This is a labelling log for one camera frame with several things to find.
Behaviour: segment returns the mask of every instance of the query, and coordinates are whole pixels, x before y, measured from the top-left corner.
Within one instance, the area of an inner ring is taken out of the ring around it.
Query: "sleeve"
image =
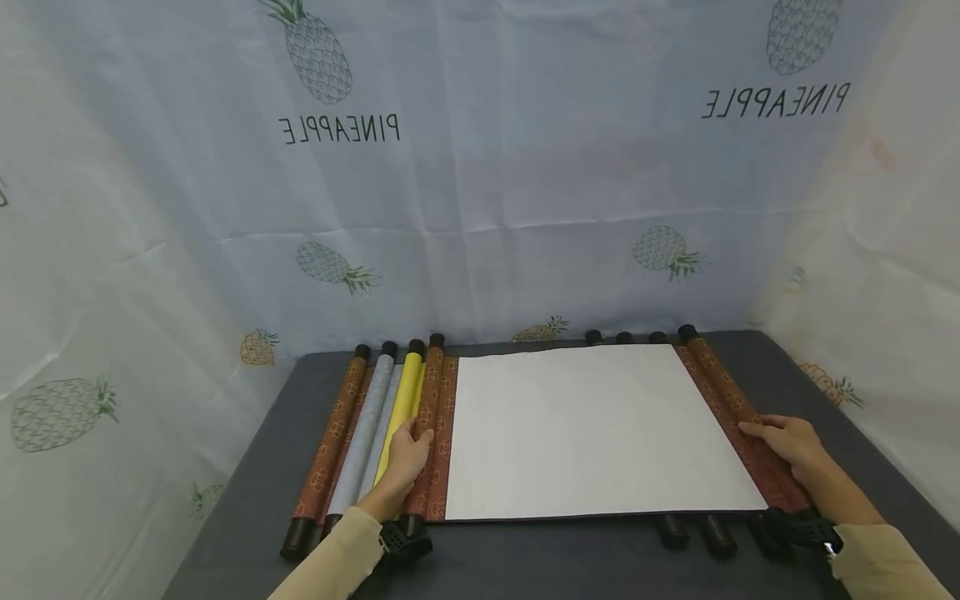
[[[380,523],[353,506],[269,600],[346,600],[380,562]]]
[[[890,525],[837,525],[843,550],[833,576],[852,600],[949,600],[952,596],[897,529]]]

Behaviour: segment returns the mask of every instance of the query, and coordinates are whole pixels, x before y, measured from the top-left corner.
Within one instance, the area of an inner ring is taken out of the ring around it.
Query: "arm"
[[[390,464],[383,477],[319,546],[310,553],[269,600],[346,600],[373,573],[383,557],[380,523],[392,519],[413,489],[426,464],[433,431],[414,442],[405,422],[390,441]]]
[[[821,514],[837,523],[844,546],[832,561],[833,576],[853,600],[949,599],[949,592],[820,444],[805,420],[763,416],[765,425],[742,422],[740,430],[761,438],[790,464]]]

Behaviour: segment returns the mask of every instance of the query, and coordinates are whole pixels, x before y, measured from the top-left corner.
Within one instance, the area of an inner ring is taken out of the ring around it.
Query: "human hand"
[[[403,423],[390,440],[390,458],[383,476],[366,496],[357,502],[357,507],[377,521],[394,518],[403,505],[403,500],[414,487],[414,482],[426,465],[433,430],[428,429],[414,441],[410,429],[416,418]]]
[[[414,417],[403,423],[390,440],[390,460],[380,479],[381,484],[403,491],[404,496],[410,493],[423,471],[433,443],[433,429],[427,429],[414,441],[410,430],[416,420]]]
[[[765,424],[740,423],[790,464],[793,477],[810,493],[820,513],[834,523],[878,525],[883,516],[850,476],[827,454],[813,425],[803,419],[762,415]]]
[[[839,468],[809,422],[781,415],[761,415],[760,419],[765,424],[741,422],[740,431],[766,442],[790,464],[794,479],[802,485],[807,486],[827,471]]]

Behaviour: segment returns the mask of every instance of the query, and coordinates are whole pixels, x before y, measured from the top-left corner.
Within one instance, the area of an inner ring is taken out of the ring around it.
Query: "dark gray table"
[[[960,595],[958,535],[882,454],[761,333],[705,337],[760,412],[810,420],[824,445]],[[575,342],[451,348],[460,356],[578,346]],[[290,512],[347,367],[349,352],[299,360],[165,600],[261,600],[290,572],[277,554]],[[457,598],[844,598],[826,560],[764,560],[744,527],[735,559],[711,559],[696,532],[671,553],[642,517],[433,525],[434,553],[413,568],[377,570],[354,596]]]

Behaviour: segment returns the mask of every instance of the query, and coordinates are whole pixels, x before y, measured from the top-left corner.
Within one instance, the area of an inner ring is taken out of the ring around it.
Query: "wrist strap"
[[[831,558],[843,549],[843,540],[825,518],[789,515],[779,508],[768,509],[767,515],[774,535],[791,545],[824,550]]]
[[[397,564],[411,564],[433,551],[433,541],[426,532],[407,537],[396,521],[380,523],[380,546],[385,553],[384,559]]]

